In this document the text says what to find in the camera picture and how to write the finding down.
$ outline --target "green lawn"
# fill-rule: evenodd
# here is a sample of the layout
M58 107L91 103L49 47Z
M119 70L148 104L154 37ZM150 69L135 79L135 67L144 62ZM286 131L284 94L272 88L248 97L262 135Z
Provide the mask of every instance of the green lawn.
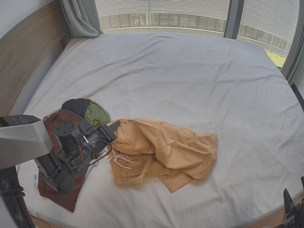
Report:
M286 58L276 54L276 53L273 53L273 52L270 52L270 51L266 51L266 53L268 54L268 56L270 57L270 59L275 63L275 65L277 67L282 67Z

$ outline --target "cylindrical motor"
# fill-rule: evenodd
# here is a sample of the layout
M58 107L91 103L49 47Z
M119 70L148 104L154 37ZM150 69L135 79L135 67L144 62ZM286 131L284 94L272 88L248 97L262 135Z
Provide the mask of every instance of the cylindrical motor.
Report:
M64 121L54 127L56 138L65 153L78 151L78 146L82 143L82 135L77 129L74 121Z

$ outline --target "gray curtain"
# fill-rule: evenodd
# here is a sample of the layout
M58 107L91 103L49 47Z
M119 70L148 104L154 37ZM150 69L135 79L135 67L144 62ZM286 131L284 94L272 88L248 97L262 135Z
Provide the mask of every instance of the gray curtain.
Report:
M290 51L282 67L281 73L292 85L304 60L304 0L299 0L298 21Z
M72 37L100 36L95 0L59 0Z

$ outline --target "tan shorts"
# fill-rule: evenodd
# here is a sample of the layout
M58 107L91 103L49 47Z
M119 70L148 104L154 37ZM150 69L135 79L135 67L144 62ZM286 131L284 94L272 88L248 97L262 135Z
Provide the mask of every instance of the tan shorts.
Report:
M217 135L199 134L173 124L146 119L119 119L114 152L130 162L111 158L117 185L133 185L145 177L158 176L170 192L192 179L206 180L216 160Z

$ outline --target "mattress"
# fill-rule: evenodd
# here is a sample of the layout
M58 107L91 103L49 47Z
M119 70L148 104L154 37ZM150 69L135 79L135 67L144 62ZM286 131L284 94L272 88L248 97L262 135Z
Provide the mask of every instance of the mattress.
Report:
M74 213L41 197L34 161L18 177L29 212L61 227L243 227L303 190L304 113L256 44L186 33L121 33L69 42L25 114L57 112L71 98L98 102L112 119L146 118L218 135L206 181L170 193L157 177L117 186L103 159Z

